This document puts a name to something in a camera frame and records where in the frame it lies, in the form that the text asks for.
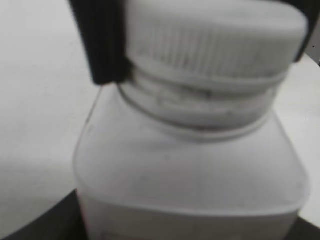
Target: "bottle neck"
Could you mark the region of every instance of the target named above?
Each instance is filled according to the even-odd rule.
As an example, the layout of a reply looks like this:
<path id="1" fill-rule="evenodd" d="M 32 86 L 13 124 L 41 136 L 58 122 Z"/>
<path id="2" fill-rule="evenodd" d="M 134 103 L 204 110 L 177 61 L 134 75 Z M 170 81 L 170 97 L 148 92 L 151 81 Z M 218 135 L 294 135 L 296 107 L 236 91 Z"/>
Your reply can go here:
<path id="1" fill-rule="evenodd" d="M 136 70 L 119 88 L 128 103 L 168 125 L 236 134 L 264 122 L 278 86 L 255 93 L 218 92 L 156 79 Z"/>

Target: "white table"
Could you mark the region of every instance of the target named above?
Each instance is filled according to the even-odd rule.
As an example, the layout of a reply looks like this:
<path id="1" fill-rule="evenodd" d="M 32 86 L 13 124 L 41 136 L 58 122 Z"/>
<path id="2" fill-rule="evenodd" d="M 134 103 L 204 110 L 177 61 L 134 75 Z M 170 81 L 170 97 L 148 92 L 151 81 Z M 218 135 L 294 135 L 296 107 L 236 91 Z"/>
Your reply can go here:
<path id="1" fill-rule="evenodd" d="M 71 158 L 98 92 L 64 0 L 0 1 L 0 238 L 74 189 Z M 295 66 L 276 104 L 313 183 L 320 227 L 320 68 Z"/>

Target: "black base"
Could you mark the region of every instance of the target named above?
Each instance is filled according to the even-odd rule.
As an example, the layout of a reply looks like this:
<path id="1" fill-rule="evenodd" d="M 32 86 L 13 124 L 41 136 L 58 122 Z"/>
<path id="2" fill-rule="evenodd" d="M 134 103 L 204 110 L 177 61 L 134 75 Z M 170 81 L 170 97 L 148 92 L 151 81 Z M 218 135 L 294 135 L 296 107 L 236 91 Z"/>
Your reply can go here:
<path id="1" fill-rule="evenodd" d="M 76 192 L 4 240 L 88 240 Z M 320 229 L 299 218 L 285 240 L 320 240 Z"/>

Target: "plastic bottle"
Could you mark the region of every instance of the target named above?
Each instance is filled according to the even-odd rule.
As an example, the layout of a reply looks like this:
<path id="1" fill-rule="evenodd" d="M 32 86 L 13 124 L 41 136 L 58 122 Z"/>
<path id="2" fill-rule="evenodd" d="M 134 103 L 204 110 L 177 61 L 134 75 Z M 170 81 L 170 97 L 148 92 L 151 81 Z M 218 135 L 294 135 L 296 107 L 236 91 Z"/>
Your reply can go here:
<path id="1" fill-rule="evenodd" d="M 272 111 L 295 8 L 131 0 L 132 77 L 101 88 L 74 155 L 91 240 L 282 240 L 308 176 Z"/>

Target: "white screw cap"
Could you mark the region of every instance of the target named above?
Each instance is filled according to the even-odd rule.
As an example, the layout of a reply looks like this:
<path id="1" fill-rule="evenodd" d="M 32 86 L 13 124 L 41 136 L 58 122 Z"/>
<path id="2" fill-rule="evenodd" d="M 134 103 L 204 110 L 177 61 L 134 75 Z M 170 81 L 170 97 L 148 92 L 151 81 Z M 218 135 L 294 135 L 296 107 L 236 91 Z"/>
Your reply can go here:
<path id="1" fill-rule="evenodd" d="M 127 1 L 127 55 L 135 67 L 199 88 L 278 85 L 306 32 L 300 11 L 274 1 Z"/>

